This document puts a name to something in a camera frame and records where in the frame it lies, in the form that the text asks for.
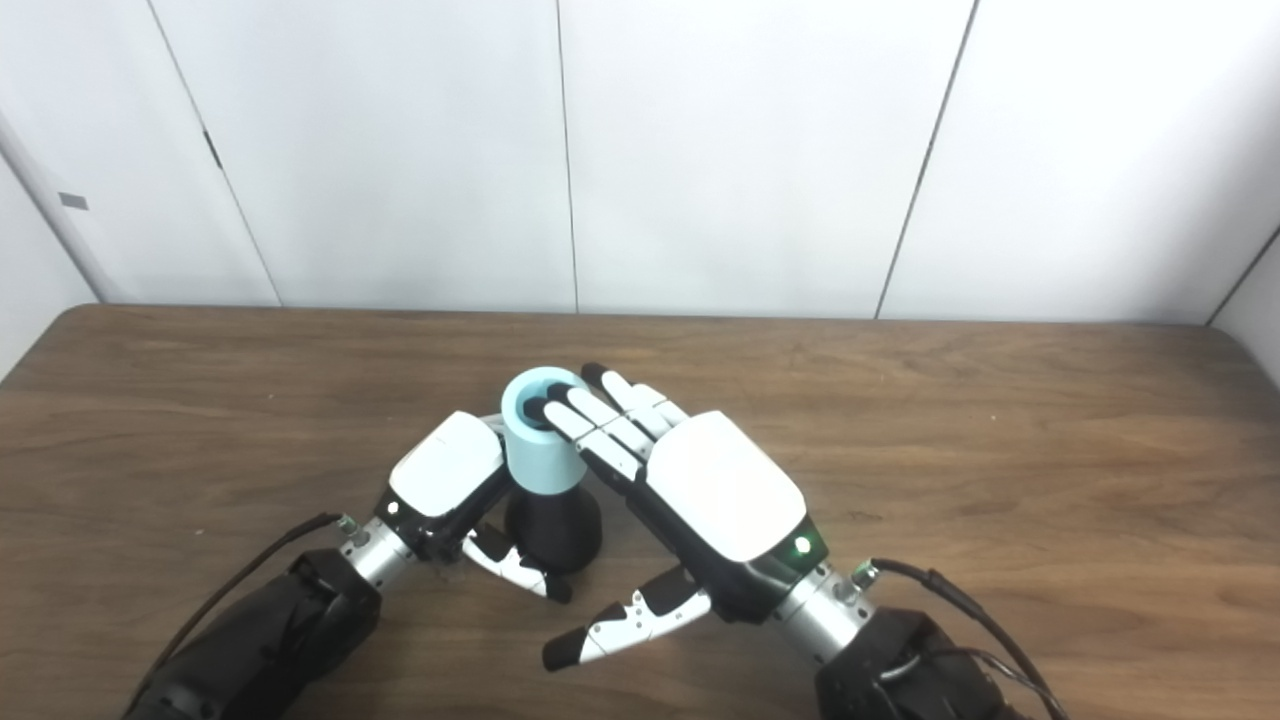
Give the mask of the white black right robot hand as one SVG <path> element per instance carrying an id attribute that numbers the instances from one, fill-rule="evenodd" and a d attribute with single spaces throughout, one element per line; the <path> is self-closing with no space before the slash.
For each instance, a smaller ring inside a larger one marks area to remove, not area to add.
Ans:
<path id="1" fill-rule="evenodd" d="M 556 673 L 676 632 L 714 612 L 763 624 L 827 559 L 795 482 L 721 411 L 690 414 L 598 363 L 524 411 L 553 430 L 677 559 L 677 565 L 549 641 Z"/>

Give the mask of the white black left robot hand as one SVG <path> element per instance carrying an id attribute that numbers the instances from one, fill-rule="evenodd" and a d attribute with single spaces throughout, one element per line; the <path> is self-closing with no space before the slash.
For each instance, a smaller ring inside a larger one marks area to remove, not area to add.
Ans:
<path id="1" fill-rule="evenodd" d="M 378 591 L 415 562 L 452 566 L 465 560 L 557 603 L 570 584 L 534 561 L 486 515 L 515 488 L 502 433 L 486 418 L 451 414 L 390 470 L 349 561 Z"/>

